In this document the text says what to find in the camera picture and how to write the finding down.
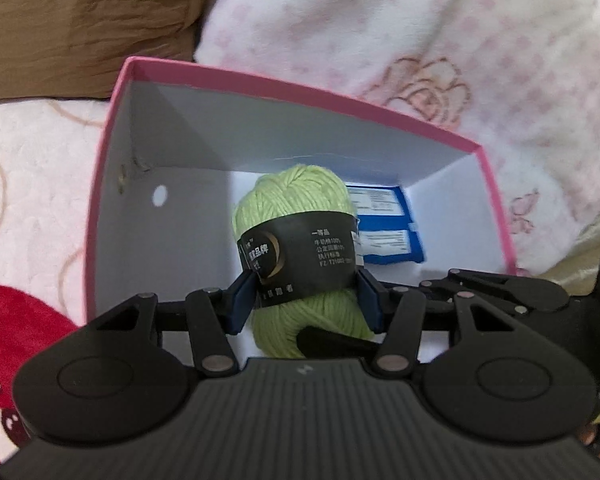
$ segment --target open cardboard box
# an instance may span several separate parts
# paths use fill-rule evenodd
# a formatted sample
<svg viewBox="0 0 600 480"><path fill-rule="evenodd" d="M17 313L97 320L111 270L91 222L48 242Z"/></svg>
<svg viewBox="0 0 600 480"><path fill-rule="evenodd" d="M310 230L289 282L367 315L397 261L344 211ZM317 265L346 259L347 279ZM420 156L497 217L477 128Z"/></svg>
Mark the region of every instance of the open cardboard box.
<svg viewBox="0 0 600 480"><path fill-rule="evenodd" d="M370 266L417 285L451 267L515 272L483 149L386 108L268 78L132 57L111 102L86 246L88 319L138 292L181 300L240 273L235 205L264 173L317 164L343 180L400 185L426 261ZM165 346L190 362L186 335ZM258 354L250 332L234 341Z"/></svg>

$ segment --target blue snack wrapper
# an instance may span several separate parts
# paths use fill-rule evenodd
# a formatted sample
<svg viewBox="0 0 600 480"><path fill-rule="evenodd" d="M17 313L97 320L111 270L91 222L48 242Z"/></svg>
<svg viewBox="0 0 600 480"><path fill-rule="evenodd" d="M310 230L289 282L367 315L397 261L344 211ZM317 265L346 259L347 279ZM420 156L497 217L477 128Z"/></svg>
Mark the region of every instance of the blue snack wrapper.
<svg viewBox="0 0 600 480"><path fill-rule="evenodd" d="M347 186L358 210L360 251L366 264L424 261L409 203L399 186Z"/></svg>

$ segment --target bed sheet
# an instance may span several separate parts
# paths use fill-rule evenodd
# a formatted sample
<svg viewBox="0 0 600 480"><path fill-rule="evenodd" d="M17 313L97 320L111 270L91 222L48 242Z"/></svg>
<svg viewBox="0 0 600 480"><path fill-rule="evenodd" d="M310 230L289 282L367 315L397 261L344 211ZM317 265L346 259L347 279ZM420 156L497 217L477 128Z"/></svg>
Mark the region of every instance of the bed sheet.
<svg viewBox="0 0 600 480"><path fill-rule="evenodd" d="M85 319L84 232L108 103L0 102L0 285Z"/></svg>

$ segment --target printed nutrition label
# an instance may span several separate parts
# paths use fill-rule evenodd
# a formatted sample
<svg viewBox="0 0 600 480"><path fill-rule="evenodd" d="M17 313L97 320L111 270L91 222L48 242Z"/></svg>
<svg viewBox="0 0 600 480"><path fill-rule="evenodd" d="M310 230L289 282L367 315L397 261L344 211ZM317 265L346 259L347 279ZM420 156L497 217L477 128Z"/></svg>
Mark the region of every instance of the printed nutrition label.
<svg viewBox="0 0 600 480"><path fill-rule="evenodd" d="M358 215L402 216L402 206L391 189L381 187L347 187Z"/></svg>
<svg viewBox="0 0 600 480"><path fill-rule="evenodd" d="M408 231L360 231L360 244L365 256L411 254Z"/></svg>

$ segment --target yarn ball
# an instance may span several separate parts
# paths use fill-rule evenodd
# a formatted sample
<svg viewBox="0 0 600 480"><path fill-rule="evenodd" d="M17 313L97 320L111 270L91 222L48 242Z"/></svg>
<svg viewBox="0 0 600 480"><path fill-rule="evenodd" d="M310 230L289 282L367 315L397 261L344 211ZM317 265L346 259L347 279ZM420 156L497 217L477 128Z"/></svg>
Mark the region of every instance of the yarn ball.
<svg viewBox="0 0 600 480"><path fill-rule="evenodd" d="M347 187L336 174L320 166L298 165L258 179L234 213L235 237L239 239L267 220L307 211L356 215ZM296 335L307 326L364 339L373 335L353 290L258 308L251 313L250 323L258 348L269 357L284 359L304 357L296 345Z"/></svg>

